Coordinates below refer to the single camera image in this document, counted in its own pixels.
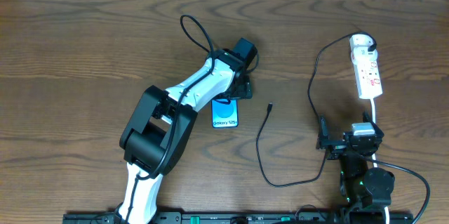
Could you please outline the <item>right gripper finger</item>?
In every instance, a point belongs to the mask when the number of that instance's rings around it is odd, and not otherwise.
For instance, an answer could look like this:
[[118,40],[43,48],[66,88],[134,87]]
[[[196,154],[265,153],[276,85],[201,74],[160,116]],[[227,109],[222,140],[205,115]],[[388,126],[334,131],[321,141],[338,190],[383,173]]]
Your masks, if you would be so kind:
[[362,116],[363,116],[364,123],[374,124],[373,118],[367,112],[363,112]]
[[328,131],[326,118],[324,116],[319,117],[319,134],[317,137],[316,149],[326,149],[330,144],[330,134]]

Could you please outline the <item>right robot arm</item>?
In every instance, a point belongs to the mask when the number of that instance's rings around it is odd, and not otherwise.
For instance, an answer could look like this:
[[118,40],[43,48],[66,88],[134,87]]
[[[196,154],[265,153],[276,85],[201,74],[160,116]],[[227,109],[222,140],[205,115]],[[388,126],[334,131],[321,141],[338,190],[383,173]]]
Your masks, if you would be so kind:
[[391,204],[394,189],[393,173],[379,167],[368,166],[384,133],[367,112],[363,121],[351,125],[341,140],[332,140],[325,117],[319,117],[319,135],[316,147],[326,151],[327,160],[340,163],[340,192],[348,205],[341,208],[338,218],[341,223],[384,223],[389,217],[385,208]]

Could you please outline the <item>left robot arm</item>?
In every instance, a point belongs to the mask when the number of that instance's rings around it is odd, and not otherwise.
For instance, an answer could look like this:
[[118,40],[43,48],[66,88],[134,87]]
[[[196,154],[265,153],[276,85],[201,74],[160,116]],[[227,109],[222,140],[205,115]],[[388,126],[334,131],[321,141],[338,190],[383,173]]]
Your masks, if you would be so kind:
[[145,90],[119,141],[128,184],[115,223],[153,219],[161,181],[181,158],[199,110],[212,100],[250,99],[248,75],[257,60],[256,46],[241,38],[232,49],[211,51],[202,68],[183,82]]

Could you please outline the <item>Samsung Galaxy smartphone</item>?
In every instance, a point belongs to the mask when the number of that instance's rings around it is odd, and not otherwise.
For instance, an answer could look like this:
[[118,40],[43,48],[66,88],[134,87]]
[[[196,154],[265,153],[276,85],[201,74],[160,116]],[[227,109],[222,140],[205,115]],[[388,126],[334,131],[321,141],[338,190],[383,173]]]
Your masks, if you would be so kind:
[[219,99],[211,101],[212,126],[214,129],[234,128],[239,125],[236,100]]

